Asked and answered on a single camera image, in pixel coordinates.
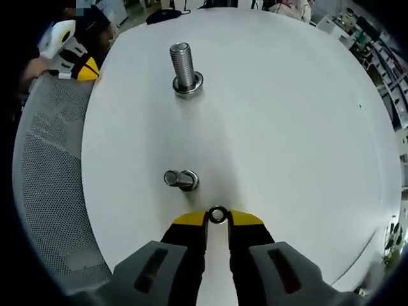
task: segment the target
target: gray mesh chair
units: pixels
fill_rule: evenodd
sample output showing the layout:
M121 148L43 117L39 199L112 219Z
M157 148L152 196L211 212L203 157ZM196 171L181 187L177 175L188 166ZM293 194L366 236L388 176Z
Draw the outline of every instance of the gray mesh chair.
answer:
M13 153L17 210L37 255L71 294L111 276L89 223L81 175L85 113L93 82L48 73L35 83Z

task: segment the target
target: white round table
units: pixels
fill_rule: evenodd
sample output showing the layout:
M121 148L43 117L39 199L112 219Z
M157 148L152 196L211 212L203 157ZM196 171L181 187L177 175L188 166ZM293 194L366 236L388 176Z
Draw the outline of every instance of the white round table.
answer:
M169 47L181 41L204 76L192 101L171 86ZM195 171L199 189L168 187L170 169ZM198 10L121 34L89 101L82 176L111 270L179 215L223 205L260 217L351 290L400 204L395 136L364 69L326 33L256 10ZM237 303L226 228L209 226L198 305Z

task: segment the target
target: metal washer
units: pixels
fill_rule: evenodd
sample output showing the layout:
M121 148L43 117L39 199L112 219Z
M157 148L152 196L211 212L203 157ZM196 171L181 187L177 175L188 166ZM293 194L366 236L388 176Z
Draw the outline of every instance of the metal washer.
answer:
M191 170L184 170L181 171L181 173L184 173L186 175L188 175L189 177L191 177L193 179L193 184L189 187L179 187L181 190L183 191L192 191L194 189L197 188L198 183L200 182L200 179L198 178L198 175L195 174L195 172L191 171Z
M175 92L177 94L180 95L190 95L190 94L194 94L195 92L198 92L201 87L203 86L203 82L204 82L204 77L203 75L198 72L198 71L194 71L194 79L195 79L195 84L194 87L191 89L181 89L179 87L179 80L177 80L177 77L174 78L173 80L173 89L175 90Z
M220 211L220 212L222 212L222 218L221 219L219 219L219 220L217 220L216 218L214 218L213 217L213 213L215 212L215 211ZM210 210L208 211L208 214L209 214L209 219L210 219L210 221L212 222L212 223L214 223L214 224L221 224L221 223L223 223L226 219L227 219L227 215L228 215L228 211L227 211L227 209L225 208L225 207L222 207L222 206L220 206L220 205L216 205L216 206L214 206L214 207L211 207L210 208Z

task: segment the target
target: metal bolt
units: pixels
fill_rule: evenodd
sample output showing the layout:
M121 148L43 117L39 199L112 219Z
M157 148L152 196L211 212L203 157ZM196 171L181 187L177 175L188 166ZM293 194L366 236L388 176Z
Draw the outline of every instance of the metal bolt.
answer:
M183 191L191 191L198 186L198 176L191 170L178 172L168 170L164 174L164 181L168 186L178 187Z
M188 43L176 43L170 47L176 77L173 80L174 90L181 95L192 94L203 85L203 75L194 71L191 48Z

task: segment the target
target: threaded bolt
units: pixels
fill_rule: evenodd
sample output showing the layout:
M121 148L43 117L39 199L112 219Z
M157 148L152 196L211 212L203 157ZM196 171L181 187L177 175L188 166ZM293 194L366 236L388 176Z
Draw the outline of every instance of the threaded bolt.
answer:
M171 61L178 80L183 89L191 89L196 83L194 79L193 58L188 43L176 43L170 47Z
M170 47L170 57L173 62L176 77L173 88L179 94L196 92L203 84L201 73L194 71L191 48L188 43L176 43Z

